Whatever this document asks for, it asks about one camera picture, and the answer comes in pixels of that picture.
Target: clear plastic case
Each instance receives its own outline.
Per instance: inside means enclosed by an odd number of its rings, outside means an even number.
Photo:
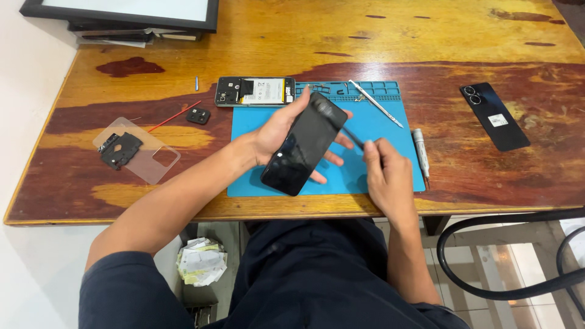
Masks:
[[[104,129],[94,139],[93,144],[96,148],[99,148],[113,133],[122,136],[126,132],[140,139],[142,145],[134,157],[125,164],[125,167],[147,183],[152,185],[157,184],[167,171],[177,163],[181,155],[169,145],[166,145],[141,127],[133,124],[132,121],[122,117],[116,119],[110,126]],[[171,159],[168,161],[170,164],[167,166],[153,158],[157,152],[164,148],[167,149],[166,151],[171,151],[177,156],[174,160]]]

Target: black picture frame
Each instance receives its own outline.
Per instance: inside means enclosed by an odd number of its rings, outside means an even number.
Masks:
[[[20,13],[26,17],[63,19],[69,21],[94,20],[120,23],[137,23],[153,28],[173,30],[198,30],[217,33],[219,0],[208,0],[205,21],[164,18],[128,13],[90,11],[86,9],[43,6],[43,0],[26,0]]]

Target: wood grain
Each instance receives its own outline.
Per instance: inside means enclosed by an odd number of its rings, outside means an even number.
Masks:
[[[410,126],[425,132],[431,163],[432,191],[415,195],[421,214],[583,205],[585,50],[567,25],[551,22],[562,17],[550,2],[493,4],[240,0],[221,2],[218,34],[200,43],[82,46],[4,222],[112,222],[155,186],[104,165],[91,141],[120,116],[141,117],[133,122],[149,129],[202,100],[200,107],[211,111],[206,125],[182,115],[153,131],[181,153],[163,183],[229,142],[232,111],[213,103],[214,82],[227,75],[398,81]],[[299,30],[282,28],[292,25]],[[503,153],[493,146],[458,90],[483,81],[531,147]],[[196,220],[375,215],[379,210],[362,194],[228,198],[223,192]]]

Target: stacked papers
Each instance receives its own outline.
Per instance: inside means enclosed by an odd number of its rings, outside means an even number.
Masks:
[[[219,280],[228,268],[227,261],[228,253],[217,241],[197,238],[179,250],[177,268],[186,285],[203,287]]]

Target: person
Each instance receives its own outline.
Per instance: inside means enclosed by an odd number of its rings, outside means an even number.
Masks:
[[[305,90],[258,130],[151,191],[100,233],[82,279],[79,328],[193,328],[154,255],[231,182],[266,165],[308,100]],[[353,147],[341,133],[335,142]],[[324,158],[343,165],[329,151]],[[391,225],[388,244],[371,219],[256,225],[229,314],[206,328],[468,328],[441,306],[426,267],[411,162],[383,138],[364,144],[363,160],[370,197]],[[326,183],[317,172],[311,178]]]

